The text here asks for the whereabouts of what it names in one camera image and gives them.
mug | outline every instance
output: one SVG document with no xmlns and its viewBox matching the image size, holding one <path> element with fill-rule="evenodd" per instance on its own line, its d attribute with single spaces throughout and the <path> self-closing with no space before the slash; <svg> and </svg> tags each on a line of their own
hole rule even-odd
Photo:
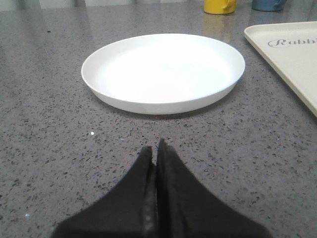
<svg viewBox="0 0 317 238">
<path fill-rule="evenodd" d="M 252 9 L 258 11 L 281 11 L 286 0 L 253 0 Z"/>
<path fill-rule="evenodd" d="M 236 9 L 237 0 L 205 0 L 204 12 L 210 14 L 229 14 Z"/>
</svg>

blue cup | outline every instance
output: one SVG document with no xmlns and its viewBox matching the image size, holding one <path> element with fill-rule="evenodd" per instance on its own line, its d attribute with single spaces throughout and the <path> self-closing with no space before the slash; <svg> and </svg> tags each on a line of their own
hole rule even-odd
<svg viewBox="0 0 317 238">
<path fill-rule="evenodd" d="M 253 0 L 252 9 L 258 11 L 282 11 L 286 0 Z"/>
</svg>

yellow cup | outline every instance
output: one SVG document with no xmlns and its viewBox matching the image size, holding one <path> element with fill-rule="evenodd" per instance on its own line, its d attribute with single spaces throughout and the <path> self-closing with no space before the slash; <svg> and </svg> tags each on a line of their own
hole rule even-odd
<svg viewBox="0 0 317 238">
<path fill-rule="evenodd" d="M 204 12 L 210 14 L 229 14 L 236 9 L 237 0 L 205 0 Z"/>
</svg>

tray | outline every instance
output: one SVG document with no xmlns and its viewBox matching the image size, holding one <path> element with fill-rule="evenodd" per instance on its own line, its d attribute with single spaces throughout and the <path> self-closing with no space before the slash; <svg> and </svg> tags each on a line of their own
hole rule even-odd
<svg viewBox="0 0 317 238">
<path fill-rule="evenodd" d="M 97 50 L 81 73 L 94 94 L 111 106 L 140 114 L 175 114 L 218 101 L 244 69 L 242 55 L 224 42 L 154 34 Z"/>
<path fill-rule="evenodd" d="M 317 21 L 254 25 L 244 33 L 317 117 Z"/>
</svg>

countertop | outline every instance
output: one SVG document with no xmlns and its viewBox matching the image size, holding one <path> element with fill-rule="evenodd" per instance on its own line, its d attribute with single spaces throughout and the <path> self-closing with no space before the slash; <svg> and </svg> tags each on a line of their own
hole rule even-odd
<svg viewBox="0 0 317 238">
<path fill-rule="evenodd" d="M 316 237 L 317 120 L 243 33 L 316 20 L 313 0 L 289 0 L 282 12 L 239 0 L 229 15 L 205 14 L 202 1 L 0 12 L 0 237 L 49 237 L 160 138 L 209 191 L 275 238 Z M 138 115 L 100 101 L 81 78 L 85 58 L 154 33 L 224 41 L 246 70 L 226 97 L 189 113 Z"/>
</svg>

